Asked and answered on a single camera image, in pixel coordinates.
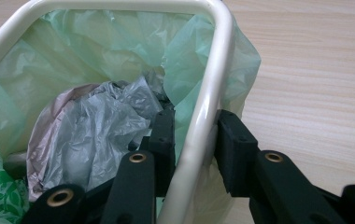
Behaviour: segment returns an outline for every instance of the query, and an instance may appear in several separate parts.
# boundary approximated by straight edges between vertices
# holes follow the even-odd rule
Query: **wooden surface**
[[[25,1],[0,0],[0,26]],[[262,56],[243,121],[315,185],[355,183],[355,1],[225,0]],[[225,223],[253,223],[236,200]]]

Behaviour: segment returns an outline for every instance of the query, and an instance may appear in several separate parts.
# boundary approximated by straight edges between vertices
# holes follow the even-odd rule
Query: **gray plastic bag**
[[[90,190],[113,178],[130,143],[140,144],[162,109],[142,76],[123,88],[105,82],[62,93],[40,114],[29,141],[30,200],[61,184]]]

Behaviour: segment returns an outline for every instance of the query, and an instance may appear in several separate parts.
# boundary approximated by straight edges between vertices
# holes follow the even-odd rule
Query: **metal grommet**
[[[268,159],[269,161],[273,161],[273,162],[282,162],[283,161],[283,158],[274,152],[269,152],[269,153],[265,154],[265,158]]]
[[[71,189],[60,189],[55,191],[47,199],[47,204],[51,207],[58,207],[68,203],[75,193]]]
[[[129,157],[131,162],[142,162],[146,160],[146,155],[142,153],[135,153],[134,155]]]

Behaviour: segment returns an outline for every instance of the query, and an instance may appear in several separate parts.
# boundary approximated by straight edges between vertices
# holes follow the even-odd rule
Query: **bin liner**
[[[0,61],[2,158],[27,148],[40,111],[59,92],[85,83],[132,82],[142,71],[151,69],[164,73],[164,90],[176,106],[178,156],[201,87],[214,29],[203,15],[55,10],[42,16]],[[234,39],[221,106],[240,115],[261,60],[236,25]],[[208,180],[218,175],[211,173]],[[204,186],[214,188],[206,183]],[[218,212],[197,211],[208,213],[214,218],[212,222],[218,222],[225,204],[218,200],[212,203]]]

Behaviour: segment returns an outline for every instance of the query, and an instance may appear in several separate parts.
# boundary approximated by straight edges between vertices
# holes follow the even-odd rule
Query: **plastic bag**
[[[0,152],[25,150],[41,109],[84,83],[133,81],[164,69],[176,105],[176,149],[182,149],[201,87],[215,27],[204,16],[108,10],[56,10],[36,21],[0,62]],[[240,115],[260,65],[256,49],[235,26],[224,109]],[[209,175],[211,182],[217,172]],[[215,188],[204,184],[206,188]],[[196,207],[206,207],[198,203]],[[223,209],[209,213],[218,222]]]
[[[123,88],[105,82],[62,93],[40,114],[29,142],[30,201],[61,184],[90,190],[114,177],[130,143],[139,139],[138,147],[161,110],[143,77]]]

